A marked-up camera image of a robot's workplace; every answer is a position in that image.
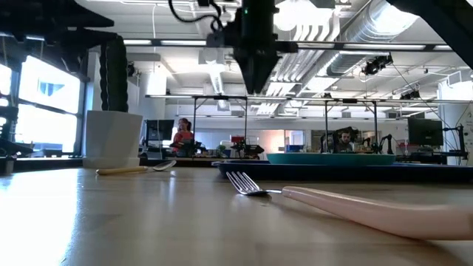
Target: desk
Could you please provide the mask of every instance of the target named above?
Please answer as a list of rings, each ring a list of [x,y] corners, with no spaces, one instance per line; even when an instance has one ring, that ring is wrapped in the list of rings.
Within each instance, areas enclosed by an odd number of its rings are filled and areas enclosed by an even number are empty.
[[[412,241],[279,195],[245,197],[217,173],[64,169],[0,179],[0,265],[473,265],[473,242]],[[423,204],[471,204],[473,193],[471,185],[291,184]]]

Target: fork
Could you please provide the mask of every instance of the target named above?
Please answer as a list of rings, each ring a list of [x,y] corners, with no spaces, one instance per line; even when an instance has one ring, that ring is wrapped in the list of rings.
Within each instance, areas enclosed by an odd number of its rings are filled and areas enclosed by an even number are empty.
[[[282,194],[353,222],[413,239],[473,240],[471,208],[383,202],[293,186],[286,186],[282,190],[261,189],[244,172],[226,174],[238,192],[246,196]]]

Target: ceiling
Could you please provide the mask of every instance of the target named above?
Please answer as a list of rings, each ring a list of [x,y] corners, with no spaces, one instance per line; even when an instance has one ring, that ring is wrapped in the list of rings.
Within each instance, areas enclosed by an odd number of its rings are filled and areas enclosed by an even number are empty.
[[[197,24],[182,24],[171,14],[167,4],[152,4],[156,1],[142,0],[138,3],[119,2],[114,0],[76,0],[84,7],[95,11],[115,21],[115,26],[107,30],[119,33],[124,38],[184,38],[204,39],[210,33],[210,21],[202,21]],[[366,0],[351,0],[351,7],[339,10],[340,25],[347,23],[357,11],[365,5]],[[179,1],[176,8],[184,18],[200,16],[208,10],[199,8],[194,1]],[[280,37],[289,38],[287,33],[280,32]],[[404,43],[443,43],[443,40],[430,28],[421,18],[407,30],[397,36],[394,42]],[[202,87],[204,83],[210,82],[210,76],[205,70],[199,68],[199,54],[202,48],[178,48],[178,47],[128,47],[127,52],[133,53],[157,53],[160,62],[172,74],[168,79],[168,88],[172,92],[185,94],[189,88]],[[230,59],[230,50],[225,50],[225,71],[221,74],[222,82],[243,84],[241,72],[238,65]],[[436,97],[437,83],[446,75],[459,69],[467,69],[466,64],[453,52],[393,52],[394,65],[380,72],[380,75],[364,77],[360,73],[363,64],[352,69],[346,78],[329,87],[326,91],[333,97],[352,98],[369,96],[374,98],[398,98],[399,94],[409,87],[407,82],[420,88],[421,95],[425,98]],[[137,61],[135,66],[141,72],[151,72],[153,61]]]

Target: fork tines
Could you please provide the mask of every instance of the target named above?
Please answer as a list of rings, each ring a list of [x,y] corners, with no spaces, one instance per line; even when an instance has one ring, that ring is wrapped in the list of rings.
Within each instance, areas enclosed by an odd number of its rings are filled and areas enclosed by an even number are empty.
[[[261,188],[246,173],[227,172],[227,177],[242,194],[261,191]]]

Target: white ceiling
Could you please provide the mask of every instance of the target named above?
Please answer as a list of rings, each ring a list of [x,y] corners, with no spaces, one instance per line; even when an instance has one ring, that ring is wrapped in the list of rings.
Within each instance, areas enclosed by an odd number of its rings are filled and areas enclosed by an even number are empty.
[[[158,6],[154,9],[155,34],[153,34],[152,10],[153,4],[124,4],[116,1],[90,1],[76,0],[84,7],[95,11],[107,18],[115,21],[115,26],[107,30],[117,32],[124,38],[188,38],[203,39],[209,32],[209,21],[199,24],[182,24],[178,22],[165,6]],[[342,23],[355,14],[363,6],[366,0],[352,0],[352,8],[344,10]],[[192,18],[192,4],[179,5],[178,9],[185,12],[179,12],[182,17]],[[429,43],[443,42],[442,39],[430,28],[430,26],[419,18],[408,30],[401,33],[396,42],[405,43]],[[128,53],[159,53],[161,61],[166,63],[169,71],[174,73],[176,82],[169,83],[172,89],[182,87],[202,86],[209,82],[209,76],[197,68],[200,49],[197,48],[174,48],[174,47],[128,47]],[[425,97],[434,97],[436,83],[444,78],[442,75],[424,74],[424,68],[429,72],[451,73],[455,68],[465,67],[465,63],[454,53],[412,53],[412,52],[394,52],[392,54],[395,65],[409,82],[419,81],[421,93]],[[136,62],[135,66],[143,72],[150,71],[153,68],[153,62]],[[239,67],[233,62],[230,65],[230,71],[222,74],[224,83],[243,83]],[[390,67],[383,70],[380,74],[387,77],[370,77],[368,82],[361,82],[358,74],[360,69],[353,71],[354,78],[341,79],[336,83],[338,87],[332,92],[333,97],[355,97],[368,95],[373,97],[390,96],[391,91],[406,86],[406,82],[399,77],[398,72]]]

